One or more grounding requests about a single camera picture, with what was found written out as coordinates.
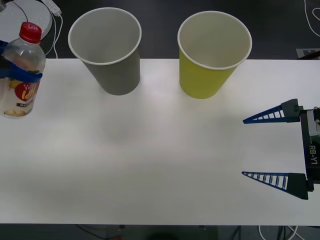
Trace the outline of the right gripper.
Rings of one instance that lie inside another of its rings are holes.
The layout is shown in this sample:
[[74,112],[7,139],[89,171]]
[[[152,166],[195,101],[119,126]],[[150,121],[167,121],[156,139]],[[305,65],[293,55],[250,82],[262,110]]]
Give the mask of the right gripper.
[[308,200],[308,182],[320,183],[320,110],[302,110],[298,99],[290,99],[244,119],[244,124],[301,122],[306,176],[303,173],[251,172],[241,174],[301,200]]

